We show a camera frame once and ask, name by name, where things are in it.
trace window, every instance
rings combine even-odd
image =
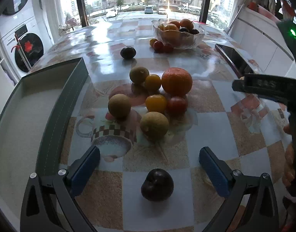
[[[216,4],[213,0],[210,0],[209,8],[211,9],[208,12],[206,23],[219,30],[224,30],[228,27],[233,3],[229,0],[221,0],[220,4]]]

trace yellow cherry tomato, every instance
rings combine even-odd
[[[164,113],[167,106],[167,100],[163,95],[151,95],[145,103],[149,112]]]
[[[145,79],[145,88],[150,91],[157,91],[161,88],[161,78],[156,74],[151,74]]]

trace fruit bowl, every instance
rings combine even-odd
[[[199,31],[199,34],[192,35],[189,32],[179,32],[174,30],[162,31],[158,28],[159,25],[163,24],[166,26],[170,20],[159,19],[152,21],[153,31],[157,40],[163,42],[164,44],[170,44],[175,49],[191,49],[199,45],[203,40],[205,34],[204,29],[199,23],[194,23],[194,29]]]

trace parked car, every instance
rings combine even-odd
[[[151,6],[145,7],[145,14],[153,14],[153,9]]]
[[[167,13],[166,13],[166,10],[164,8],[159,8],[158,9],[158,14],[159,15],[166,15]]]
[[[118,9],[111,9],[107,12],[106,18],[115,17],[116,15],[118,15]]]

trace washing machine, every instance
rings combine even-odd
[[[14,31],[9,32],[3,38],[2,46],[5,48],[4,51],[10,63],[13,64],[13,70],[20,79],[27,74],[28,68],[23,62],[19,50],[14,48],[17,45],[15,34],[18,35],[22,49],[31,66],[44,55],[44,44],[34,17],[15,28]]]

